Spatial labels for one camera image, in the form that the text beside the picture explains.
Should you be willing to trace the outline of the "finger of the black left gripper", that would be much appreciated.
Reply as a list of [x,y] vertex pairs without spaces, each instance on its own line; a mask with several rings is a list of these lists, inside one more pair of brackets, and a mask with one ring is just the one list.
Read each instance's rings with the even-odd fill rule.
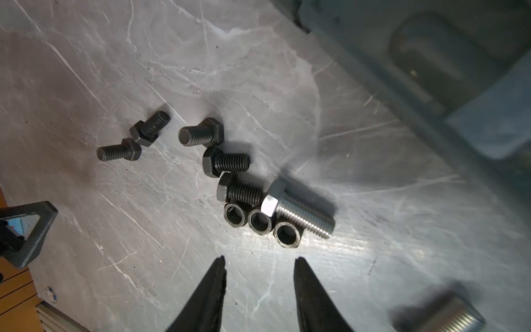
[[[39,220],[28,236],[19,235],[8,227],[8,222],[12,219],[33,215],[38,216]],[[44,239],[57,215],[57,208],[49,201],[2,207],[1,257],[15,268],[26,268],[40,254]]]

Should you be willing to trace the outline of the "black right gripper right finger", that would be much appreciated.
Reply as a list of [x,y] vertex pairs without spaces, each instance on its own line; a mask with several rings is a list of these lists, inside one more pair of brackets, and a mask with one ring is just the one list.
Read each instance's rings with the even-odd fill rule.
[[295,260],[293,280],[300,331],[353,331],[303,257]]

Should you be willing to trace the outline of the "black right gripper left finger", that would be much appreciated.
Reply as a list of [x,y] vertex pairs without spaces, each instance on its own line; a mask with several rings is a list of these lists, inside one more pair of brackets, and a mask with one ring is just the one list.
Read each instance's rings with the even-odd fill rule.
[[220,331],[227,271],[217,257],[167,331]]

